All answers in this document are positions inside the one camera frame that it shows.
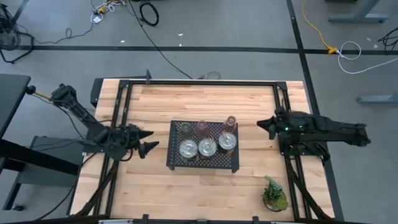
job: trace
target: perforated metal tray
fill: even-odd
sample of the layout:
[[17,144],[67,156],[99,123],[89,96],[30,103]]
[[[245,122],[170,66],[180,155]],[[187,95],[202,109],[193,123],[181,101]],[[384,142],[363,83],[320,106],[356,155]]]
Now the perforated metal tray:
[[[195,134],[195,128],[197,121],[171,121],[170,123],[170,136],[169,136],[169,148],[167,150],[167,162],[166,166],[170,170],[174,170],[175,167],[196,167],[196,168],[212,168],[212,169],[231,169],[232,172],[236,172],[239,169],[239,138],[238,138],[238,124],[233,134],[236,136],[237,143],[232,154],[222,154],[219,151],[216,152],[215,156],[210,160],[203,160],[198,157],[193,162],[187,162],[181,158],[179,153],[179,147],[182,139],[178,131],[183,123],[188,123],[192,129],[193,134],[190,139],[195,141],[198,145],[202,138],[199,138]],[[214,137],[215,141],[218,142],[223,123],[222,122],[207,122],[210,135]]]

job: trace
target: black floor stripe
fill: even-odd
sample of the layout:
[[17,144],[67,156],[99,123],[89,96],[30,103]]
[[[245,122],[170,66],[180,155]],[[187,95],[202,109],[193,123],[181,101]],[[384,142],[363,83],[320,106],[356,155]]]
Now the black floor stripe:
[[[317,98],[315,97],[315,90],[313,88],[310,70],[308,68],[307,58],[305,57],[305,51],[304,51],[303,43],[302,43],[301,36],[300,36],[299,26],[297,25],[296,16],[294,13],[292,0],[286,0],[286,3],[287,3],[287,8],[289,10],[290,20],[292,22],[294,37],[295,37],[295,40],[297,43],[298,54],[300,56],[300,61],[301,61],[301,65],[302,65],[302,69],[303,69],[303,73],[304,73],[304,80],[305,80],[305,84],[307,86],[308,97],[310,98],[310,105],[312,108],[312,113],[320,114]],[[335,217],[337,220],[343,221],[344,220],[343,211],[341,209],[340,198],[338,196],[335,176],[333,173],[333,168],[332,168],[330,160],[324,164],[324,168],[325,168],[326,181],[328,183],[331,203],[333,206],[333,211],[335,213]]]
[[[21,45],[17,50],[28,50],[29,46]],[[159,47],[163,52],[259,52],[299,54],[297,49],[272,48],[272,47]],[[34,50],[81,50],[81,51],[150,51],[157,49],[151,46],[62,46],[62,45],[36,45]],[[328,54],[327,50],[304,49],[305,54]],[[345,55],[357,55],[357,50],[344,50]],[[385,55],[383,50],[363,50],[362,55]],[[398,50],[389,52],[389,55],[398,55]]]
[[29,2],[29,0],[23,0],[21,5],[19,6],[17,12],[15,13],[14,17],[12,17],[12,24],[14,24],[15,22],[18,21],[19,16],[21,16],[21,14],[24,11],[24,9],[25,9],[25,7],[26,7],[28,2]]

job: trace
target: wooden table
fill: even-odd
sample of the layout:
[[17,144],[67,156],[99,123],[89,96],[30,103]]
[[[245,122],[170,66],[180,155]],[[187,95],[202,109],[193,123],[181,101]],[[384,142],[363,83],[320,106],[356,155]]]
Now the wooden table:
[[[118,83],[118,79],[104,80],[95,113],[98,120],[111,119]],[[286,84],[292,109],[309,112],[303,83]],[[256,125],[256,121],[270,118],[274,110],[274,94],[268,86],[134,85],[127,123],[155,131],[144,140],[160,144],[145,159],[134,153],[129,162],[120,163],[111,217],[141,218],[149,214],[151,219],[252,220],[258,216],[260,220],[294,220],[278,142],[268,140],[268,133]],[[231,114],[239,123],[237,173],[181,167],[171,171],[166,167],[170,120],[222,122]],[[71,214],[79,211],[96,190],[103,156],[96,155],[81,169]],[[321,160],[302,156],[302,164],[308,191],[323,211],[334,217]],[[267,186],[265,175],[283,185],[290,204],[287,210],[276,213],[264,206],[261,195]],[[297,188],[296,192],[304,217],[301,194]]]

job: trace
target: small potted plant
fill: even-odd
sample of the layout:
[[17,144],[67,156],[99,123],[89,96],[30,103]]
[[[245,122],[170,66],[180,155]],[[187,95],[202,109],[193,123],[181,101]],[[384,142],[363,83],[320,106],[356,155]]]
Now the small potted plant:
[[286,210],[289,206],[286,195],[282,189],[282,186],[272,180],[272,178],[265,176],[268,180],[268,187],[264,189],[262,200],[264,205],[273,212],[280,212]]

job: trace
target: succulent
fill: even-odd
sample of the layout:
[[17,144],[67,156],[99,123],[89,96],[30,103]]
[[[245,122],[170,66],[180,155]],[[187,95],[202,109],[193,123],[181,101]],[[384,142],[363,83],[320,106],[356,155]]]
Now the succulent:
[[272,178],[265,176],[268,180],[268,188],[264,189],[264,195],[262,195],[264,202],[268,205],[272,205],[274,209],[286,210],[289,206],[286,195],[282,189],[282,186],[275,182]]

